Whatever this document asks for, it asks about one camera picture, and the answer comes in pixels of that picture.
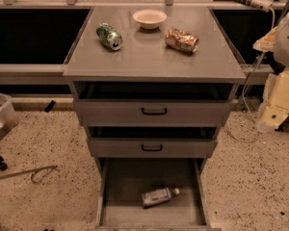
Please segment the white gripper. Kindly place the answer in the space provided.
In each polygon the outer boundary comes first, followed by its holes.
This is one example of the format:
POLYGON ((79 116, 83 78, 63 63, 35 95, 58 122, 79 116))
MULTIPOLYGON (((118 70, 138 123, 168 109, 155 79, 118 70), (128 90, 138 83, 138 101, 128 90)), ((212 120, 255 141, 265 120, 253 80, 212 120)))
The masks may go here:
MULTIPOLYGON (((252 46, 261 52, 273 52, 276 45, 277 27, 264 37, 258 39, 252 46)), ((278 75, 270 74, 263 92, 263 102, 258 110, 256 128, 267 133, 277 129, 289 116, 289 67, 278 75)))

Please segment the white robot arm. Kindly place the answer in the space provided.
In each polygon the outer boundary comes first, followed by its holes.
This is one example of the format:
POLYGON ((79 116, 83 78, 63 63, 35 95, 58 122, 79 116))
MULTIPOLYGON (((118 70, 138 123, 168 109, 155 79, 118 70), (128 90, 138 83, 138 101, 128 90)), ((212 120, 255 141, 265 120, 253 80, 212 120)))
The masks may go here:
POLYGON ((272 52, 274 60, 285 66, 278 75, 270 74, 265 84, 256 128, 267 133, 277 129, 289 116, 289 12, 253 48, 272 52))

